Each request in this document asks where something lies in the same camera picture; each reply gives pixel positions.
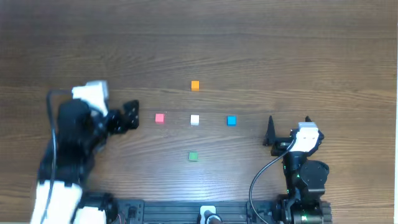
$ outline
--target wood grain surface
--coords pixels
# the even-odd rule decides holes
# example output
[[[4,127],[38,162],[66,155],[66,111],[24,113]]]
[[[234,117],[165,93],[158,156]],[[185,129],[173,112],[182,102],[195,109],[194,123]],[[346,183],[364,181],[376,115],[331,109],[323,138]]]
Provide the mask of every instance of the wood grain surface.
[[[272,159],[268,116],[284,136],[309,115],[326,136],[312,159],[330,166],[334,222],[392,223],[396,70],[393,0],[2,0],[0,221],[30,218],[50,138],[46,92],[105,79],[111,107],[140,100],[141,126],[109,140],[90,189],[247,200]],[[254,196],[284,191],[277,164]]]

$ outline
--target white strip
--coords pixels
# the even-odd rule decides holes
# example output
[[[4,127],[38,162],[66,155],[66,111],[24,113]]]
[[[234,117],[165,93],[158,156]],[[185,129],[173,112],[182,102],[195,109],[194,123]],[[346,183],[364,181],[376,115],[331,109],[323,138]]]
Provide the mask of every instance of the white strip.
[[[396,109],[396,183],[395,183],[395,191],[394,191],[394,224],[398,224],[398,78],[397,78],[397,109]]]

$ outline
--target cube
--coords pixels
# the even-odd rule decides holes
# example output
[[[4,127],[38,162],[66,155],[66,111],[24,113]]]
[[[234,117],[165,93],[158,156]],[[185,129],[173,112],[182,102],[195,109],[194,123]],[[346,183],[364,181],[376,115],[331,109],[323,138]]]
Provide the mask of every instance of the cube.
[[[164,114],[155,114],[155,123],[164,124]]]
[[[191,162],[197,162],[198,161],[198,153],[197,152],[190,152],[188,156],[188,160]]]
[[[199,91],[199,81],[191,82],[191,91]]]
[[[236,116],[227,116],[226,117],[226,125],[228,126],[236,126]]]
[[[199,125],[199,115],[191,115],[191,125]]]

